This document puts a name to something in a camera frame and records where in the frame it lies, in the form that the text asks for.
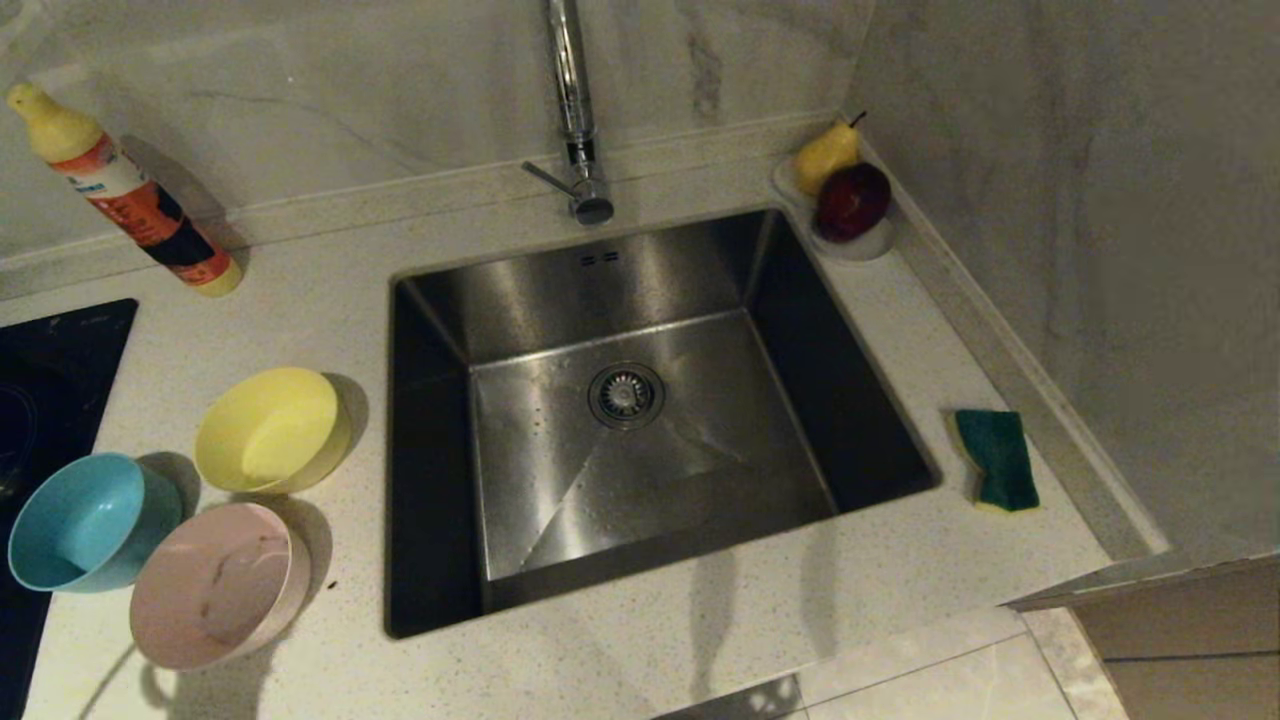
dish soap bottle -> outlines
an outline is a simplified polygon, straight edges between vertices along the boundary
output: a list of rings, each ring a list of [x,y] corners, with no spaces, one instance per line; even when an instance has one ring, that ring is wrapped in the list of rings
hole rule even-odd
[[[156,263],[201,295],[220,297],[236,290],[243,277],[236,259],[201,234],[178,201],[97,120],[59,105],[31,83],[10,88],[8,101],[27,120],[36,155]]]

bottle label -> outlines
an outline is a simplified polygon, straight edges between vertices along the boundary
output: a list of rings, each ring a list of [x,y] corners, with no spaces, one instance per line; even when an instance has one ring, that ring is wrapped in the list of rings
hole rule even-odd
[[[182,205],[106,133],[88,152],[50,167],[184,283],[212,282],[230,265],[230,255],[205,240]]]
[[[88,152],[50,167],[143,247],[169,238],[182,225],[182,206],[106,133]]]

sink basin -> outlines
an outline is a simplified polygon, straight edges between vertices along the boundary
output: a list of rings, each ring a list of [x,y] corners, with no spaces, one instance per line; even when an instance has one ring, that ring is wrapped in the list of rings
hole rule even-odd
[[[406,278],[392,302],[394,637],[936,484],[776,210]]]

chrome faucet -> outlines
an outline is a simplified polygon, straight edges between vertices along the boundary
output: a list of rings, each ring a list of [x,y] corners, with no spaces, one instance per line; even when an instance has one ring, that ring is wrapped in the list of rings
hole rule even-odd
[[[559,91],[561,126],[573,179],[570,183],[561,182],[527,161],[521,168],[567,195],[568,211],[580,224],[598,225],[613,217],[613,202],[609,201],[604,172],[595,160],[595,119],[591,117],[591,91],[586,83],[577,1],[547,0],[547,19],[556,63],[556,86]]]

white soap dish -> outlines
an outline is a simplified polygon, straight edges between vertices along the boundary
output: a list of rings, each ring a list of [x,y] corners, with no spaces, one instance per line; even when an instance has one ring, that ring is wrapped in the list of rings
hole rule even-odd
[[[886,217],[861,236],[849,242],[831,242],[823,240],[813,229],[813,215],[818,210],[818,202],[796,187],[791,158],[783,158],[773,168],[773,187],[795,210],[796,217],[803,220],[803,225],[796,228],[801,238],[809,243],[819,255],[831,258],[841,263],[868,263],[893,249],[893,223]]]

